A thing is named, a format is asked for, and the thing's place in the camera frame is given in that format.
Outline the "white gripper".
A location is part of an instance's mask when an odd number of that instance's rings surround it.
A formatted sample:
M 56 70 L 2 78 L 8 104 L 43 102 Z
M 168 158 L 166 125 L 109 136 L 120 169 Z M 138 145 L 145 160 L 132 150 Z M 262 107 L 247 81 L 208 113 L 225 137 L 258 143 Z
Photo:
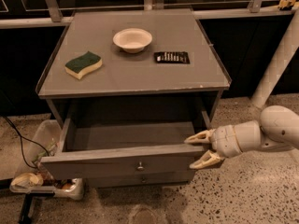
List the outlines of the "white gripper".
M 216 152 L 208 150 L 199 160 L 190 164 L 191 169 L 204 169 L 221 162 L 223 158 L 232 158 L 242 153 L 232 125 L 220 126 L 216 130 L 204 130 L 184 140 L 185 144 L 209 144 L 210 142 Z

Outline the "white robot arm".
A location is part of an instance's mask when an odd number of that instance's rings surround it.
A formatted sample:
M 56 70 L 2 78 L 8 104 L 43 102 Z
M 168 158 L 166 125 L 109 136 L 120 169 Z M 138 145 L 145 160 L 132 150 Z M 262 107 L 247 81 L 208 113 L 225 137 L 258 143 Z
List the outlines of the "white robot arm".
M 185 140 L 187 144 L 211 145 L 211 149 L 190 165 L 193 170 L 207 168 L 252 150 L 276 152 L 299 148 L 299 115 L 281 105 L 265 104 L 298 47 L 299 10 L 294 13 L 251 98 L 252 104 L 261 109 L 260 117 L 241 124 L 205 130 L 188 137 Z

